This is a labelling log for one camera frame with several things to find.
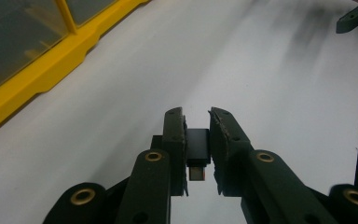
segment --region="black bracket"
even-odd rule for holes
[[[254,150],[231,113],[213,107],[210,129],[188,129],[182,108],[165,114],[163,135],[139,154],[131,176],[111,189],[83,183],[68,189],[45,224],[170,223],[171,196],[215,165],[218,193],[241,197],[249,224],[358,224],[358,187],[336,185],[328,196],[307,188],[271,151]]]
[[[358,7],[345,14],[337,21],[337,34],[347,33],[358,26]]]

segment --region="yellow plastic container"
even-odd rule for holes
[[[32,99],[33,96],[50,90],[61,81],[84,61],[88,50],[97,44],[103,33],[140,4],[149,0],[117,0],[115,2],[98,0],[101,1],[101,4],[96,4],[97,7],[90,8],[88,13],[85,13],[85,7],[87,7],[85,2],[95,3],[97,1],[82,1],[68,0],[72,4],[69,7],[65,0],[56,0],[55,2],[50,0],[0,0],[0,2],[11,4],[5,5],[6,8],[0,11],[0,20],[7,19],[7,15],[16,11],[23,18],[26,18],[20,20],[21,24],[24,24],[24,21],[34,23],[37,24],[34,29],[39,27],[36,29],[39,33],[42,29],[40,27],[50,33],[50,35],[46,35],[46,33],[39,34],[37,32],[39,34],[37,37],[30,37],[32,41],[24,41],[28,44],[34,43],[28,48],[19,46],[18,52],[25,59],[21,63],[15,64],[16,66],[11,66],[11,70],[0,71],[0,123]],[[71,12],[84,15],[81,18],[77,16],[75,21]],[[8,36],[2,35],[0,41],[4,43],[4,41],[13,40],[7,38]],[[2,51],[0,51],[1,58],[13,59],[11,58],[12,55],[5,52],[5,48],[0,48],[0,50]]]

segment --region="yellow tray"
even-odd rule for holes
[[[79,64],[100,36],[142,3],[118,0],[92,20],[76,27],[65,0],[56,0],[70,34],[0,86],[0,123],[40,92],[49,91]]]

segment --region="small black object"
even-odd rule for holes
[[[211,163],[208,129],[187,129],[186,153],[189,180],[205,180],[205,167]]]
[[[277,154],[252,151],[246,165],[269,217],[281,223],[337,223]]]
[[[171,195],[182,196],[186,183],[186,120],[182,107],[165,113],[161,149],[171,157]]]
[[[68,189],[54,204],[44,224],[101,223],[106,199],[105,189],[98,184],[82,183]]]
[[[209,113],[210,146],[218,192],[223,192],[225,196],[240,197],[242,182],[246,178],[242,175],[241,161],[254,149],[231,113],[216,107],[212,107]]]
[[[337,213],[339,223],[358,223],[358,187],[353,185],[335,185],[329,198]]]
[[[349,13],[345,14],[345,16],[341,17],[337,21],[337,34],[347,33],[358,26],[358,7]]]
[[[170,223],[170,156],[160,149],[139,154],[118,210],[117,224]]]

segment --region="white surface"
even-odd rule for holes
[[[189,128],[211,106],[255,148],[278,153],[323,193],[352,183],[358,145],[358,28],[335,34],[351,1],[154,0],[109,32],[69,77],[0,128],[0,224],[41,223],[68,188],[131,173],[182,106]],[[172,199],[172,223],[244,223],[217,196],[213,167]]]

